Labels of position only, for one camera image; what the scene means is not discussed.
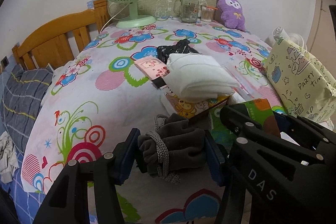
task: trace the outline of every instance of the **fan stand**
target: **fan stand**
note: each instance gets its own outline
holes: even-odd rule
[[[138,5],[134,1],[129,4],[129,16],[119,20],[117,28],[128,29],[135,27],[142,27],[151,25],[156,22],[156,18],[153,16],[138,15]]]

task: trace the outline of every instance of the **jar handle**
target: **jar handle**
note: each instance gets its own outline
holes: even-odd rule
[[[181,0],[175,0],[174,2],[174,13],[180,15],[180,9],[181,9]]]

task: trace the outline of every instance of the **plaid pillow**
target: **plaid pillow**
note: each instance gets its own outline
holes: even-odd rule
[[[4,127],[22,153],[40,112],[41,100],[47,91],[53,73],[47,69],[25,71],[16,65],[4,87],[0,113]]]

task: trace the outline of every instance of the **purple plush toy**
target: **purple plush toy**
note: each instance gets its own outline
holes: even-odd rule
[[[222,10],[220,18],[225,27],[245,32],[245,17],[237,0],[218,0],[217,7]]]

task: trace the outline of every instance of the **yellow cartoon package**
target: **yellow cartoon package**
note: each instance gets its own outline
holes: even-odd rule
[[[264,68],[290,115],[323,122],[334,113],[336,81],[322,63],[302,47],[280,37]]]
[[[224,105],[229,96],[220,96],[216,99],[208,99],[199,103],[189,103],[178,98],[168,86],[162,88],[163,95],[161,102],[166,108],[167,112],[171,115],[177,113],[185,118],[192,118],[196,115],[208,111],[213,107]]]

